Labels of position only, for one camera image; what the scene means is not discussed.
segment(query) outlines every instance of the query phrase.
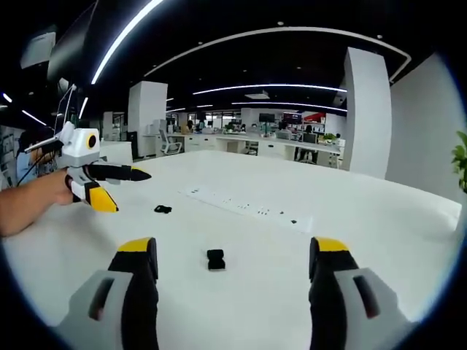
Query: white pillar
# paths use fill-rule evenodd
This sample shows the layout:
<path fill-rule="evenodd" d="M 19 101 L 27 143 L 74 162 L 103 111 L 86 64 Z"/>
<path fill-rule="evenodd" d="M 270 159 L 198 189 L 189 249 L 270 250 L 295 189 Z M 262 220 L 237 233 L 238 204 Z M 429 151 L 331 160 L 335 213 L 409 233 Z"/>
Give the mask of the white pillar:
<path fill-rule="evenodd" d="M 102 119 L 102 139 L 112 140 L 112 129 L 114 126 L 114 112 L 104 112 Z"/>
<path fill-rule="evenodd" d="M 385 59 L 381 55 L 349 47 L 344 67 L 347 139 L 342 168 L 384 179 L 392 131 Z"/>
<path fill-rule="evenodd" d="M 154 120 L 166 119 L 167 84 L 140 82 L 130 89 L 128 100 L 128 131 L 138 133 L 140 157 L 155 153 L 154 138 L 144 137 Z"/>
<path fill-rule="evenodd" d="M 178 114 L 178 126 L 181 127 L 188 122 L 188 113 L 183 112 Z"/>
<path fill-rule="evenodd" d="M 253 112 L 251 108 L 242 108 L 240 109 L 242 113 L 242 124 L 245 124 L 249 128 L 253 123 L 258 123 L 257 120 L 253 118 Z"/>

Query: curved ceiling light strip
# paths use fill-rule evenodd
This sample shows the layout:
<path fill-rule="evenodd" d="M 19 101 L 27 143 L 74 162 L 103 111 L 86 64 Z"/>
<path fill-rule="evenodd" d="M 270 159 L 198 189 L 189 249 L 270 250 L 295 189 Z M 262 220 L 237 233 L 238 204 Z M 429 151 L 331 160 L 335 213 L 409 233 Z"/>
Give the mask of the curved ceiling light strip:
<path fill-rule="evenodd" d="M 326 108 L 326 109 L 332 109 L 334 111 L 347 112 L 346 109 L 342 109 L 342 108 L 318 106 L 316 104 L 293 104 L 293 103 L 290 103 L 290 102 L 232 102 L 232 104 L 284 104 L 284 105 L 287 105 L 287 106 L 303 106 L 303 107 Z"/>
<path fill-rule="evenodd" d="M 86 103 L 88 102 L 88 97 L 85 98 L 85 100 L 82 102 L 82 106 L 81 106 L 81 110 L 80 110 L 80 116 L 78 117 L 78 119 L 81 119 L 82 117 L 82 113 L 85 111 L 85 107 L 86 107 Z"/>
<path fill-rule="evenodd" d="M 10 102 L 10 103 L 13 102 L 13 100 L 12 100 L 6 93 L 2 93 L 2 95 L 3 95 L 3 98 L 4 98 L 5 100 L 7 100 L 8 102 Z"/>
<path fill-rule="evenodd" d="M 129 24 L 122 30 L 119 36 L 117 36 L 116 40 L 113 42 L 112 46 L 109 48 L 107 53 L 105 54 L 104 58 L 102 59 L 101 64 L 94 73 L 94 78 L 91 81 L 91 84 L 94 85 L 97 82 L 97 79 L 101 75 L 102 71 L 104 70 L 105 66 L 109 62 L 110 58 L 116 51 L 116 49 L 120 46 L 122 41 L 126 38 L 127 35 L 136 27 L 136 25 L 141 22 L 141 20 L 147 16 L 149 12 L 151 12 L 156 6 L 158 6 L 163 0 L 152 0 L 149 4 L 147 4 L 141 11 L 138 12 L 136 16 L 130 21 Z"/>
<path fill-rule="evenodd" d="M 170 111 L 166 111 L 166 113 L 169 113 L 169 112 L 177 112 L 177 111 L 185 111 L 185 108 L 171 109 Z"/>
<path fill-rule="evenodd" d="M 24 109 L 21 111 L 23 114 L 27 115 L 28 117 L 36 120 L 38 123 L 41 123 L 43 124 L 43 126 L 47 126 L 47 124 L 45 124 L 44 122 L 42 122 L 41 120 L 37 119 L 35 116 L 33 116 L 32 114 L 28 113 L 27 111 L 25 111 Z"/>
<path fill-rule="evenodd" d="M 340 29 L 332 29 L 332 28 L 321 28 L 321 27 L 277 27 L 277 28 L 267 28 L 267 29 L 259 29 L 257 31 L 246 31 L 244 33 L 240 34 L 234 34 L 230 36 L 226 36 L 225 38 L 213 40 L 212 42 L 207 42 L 206 44 L 199 45 L 197 47 L 194 47 L 191 50 L 185 51 L 180 53 L 179 55 L 176 55 L 169 60 L 159 64 L 157 67 L 151 69 L 148 71 L 144 76 L 147 77 L 148 75 L 152 74 L 153 72 L 157 71 L 158 69 L 161 69 L 164 67 L 166 64 L 169 64 L 175 60 L 178 60 L 179 58 L 189 55 L 191 53 L 194 53 L 195 51 L 204 49 L 205 47 L 209 47 L 212 45 L 219 44 L 221 42 L 227 42 L 228 40 L 233 40 L 233 39 L 238 39 L 238 38 L 243 38 L 245 36 L 252 36 L 252 35 L 257 35 L 257 34 L 267 34 L 267 33 L 276 33 L 276 32 L 281 32 L 281 31 L 315 31 L 315 32 L 320 32 L 320 33 L 331 33 L 331 34 L 339 34 L 339 35 L 344 35 L 344 36 L 351 36 L 356 39 L 362 39 L 367 42 L 372 42 L 373 44 L 377 44 L 379 46 L 386 47 L 389 50 L 392 50 L 399 55 L 402 55 L 406 58 L 406 60 L 401 64 L 401 66 L 395 71 L 393 75 L 389 78 L 390 82 L 393 82 L 394 79 L 402 72 L 404 68 L 409 64 L 409 62 L 412 60 L 412 57 L 407 52 L 404 52 L 402 50 L 399 50 L 397 47 L 394 47 L 392 45 L 389 45 L 385 42 L 382 42 L 381 40 L 371 38 L 370 36 L 362 35 L 362 34 L 357 34 L 353 33 L 351 31 L 342 31 Z"/>
<path fill-rule="evenodd" d="M 215 91 L 224 91 L 224 90 L 233 90 L 233 89 L 243 89 L 243 88 L 309 88 L 309 89 L 322 89 L 322 90 L 331 90 L 337 91 L 340 93 L 346 93 L 347 90 L 339 89 L 337 87 L 327 87 L 319 85 L 301 85 L 301 84 L 259 84 L 259 85 L 239 85 L 239 86 L 230 86 L 230 87 L 220 87 L 218 89 L 198 91 L 193 93 L 193 95 L 201 95 L 202 93 L 213 93 Z"/>

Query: white table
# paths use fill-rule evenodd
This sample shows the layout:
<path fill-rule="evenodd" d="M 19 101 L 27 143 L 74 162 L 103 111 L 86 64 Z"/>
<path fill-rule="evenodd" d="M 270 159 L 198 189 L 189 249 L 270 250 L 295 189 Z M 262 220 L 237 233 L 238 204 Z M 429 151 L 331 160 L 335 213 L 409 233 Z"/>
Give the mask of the white table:
<path fill-rule="evenodd" d="M 326 152 L 340 155 L 339 147 L 332 144 L 310 144 L 307 142 L 289 141 L 273 137 L 264 138 L 255 134 L 190 134 L 182 135 L 174 133 L 169 135 L 174 138 L 184 139 L 185 151 L 193 150 L 220 150 L 239 153 L 245 147 L 245 143 L 258 142 L 258 155 L 293 160 L 296 147 L 311 151 Z"/>
<path fill-rule="evenodd" d="M 458 203 L 346 171 L 209 151 L 139 167 L 152 179 L 105 185 L 118 213 L 82 203 L 57 206 L 4 240 L 19 285 L 46 323 L 61 321 L 70 296 L 108 267 L 119 245 L 153 236 L 161 349 L 307 349 L 311 236 L 346 243 L 361 267 L 397 292 L 412 320 L 431 307 L 462 238 L 454 233 Z M 180 193 L 186 185 L 223 189 L 284 211 L 307 210 L 312 232 L 201 203 Z M 158 204 L 172 213 L 154 213 Z M 215 248 L 224 249 L 225 271 L 207 270 L 206 250 Z"/>

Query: power strip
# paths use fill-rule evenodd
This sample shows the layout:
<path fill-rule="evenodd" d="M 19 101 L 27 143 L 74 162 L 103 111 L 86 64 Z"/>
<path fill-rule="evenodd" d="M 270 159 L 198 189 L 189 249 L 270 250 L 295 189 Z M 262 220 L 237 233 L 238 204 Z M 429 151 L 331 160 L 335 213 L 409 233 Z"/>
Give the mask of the power strip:
<path fill-rule="evenodd" d="M 190 198 L 218 208 L 273 222 L 303 233 L 311 233 L 312 230 L 312 217 L 305 214 L 297 214 L 297 210 L 274 208 L 270 205 L 256 203 L 249 198 L 235 198 L 233 195 L 205 186 L 188 187 L 182 193 Z"/>

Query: green plant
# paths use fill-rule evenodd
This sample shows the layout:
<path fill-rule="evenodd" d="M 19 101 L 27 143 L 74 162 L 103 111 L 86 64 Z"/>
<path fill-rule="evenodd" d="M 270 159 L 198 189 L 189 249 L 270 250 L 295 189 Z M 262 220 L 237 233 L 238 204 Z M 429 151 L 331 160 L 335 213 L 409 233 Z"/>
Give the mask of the green plant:
<path fill-rule="evenodd" d="M 463 144 L 457 145 L 452 151 L 454 158 L 452 162 L 454 164 L 454 172 L 459 174 L 459 187 L 467 193 L 467 135 L 462 131 L 456 133 Z"/>
<path fill-rule="evenodd" d="M 333 141 L 333 140 L 336 139 L 336 135 L 334 135 L 333 133 L 327 133 L 327 134 L 325 134 L 325 135 L 323 136 L 323 138 L 324 138 L 325 140 L 331 140 L 331 141 Z"/>

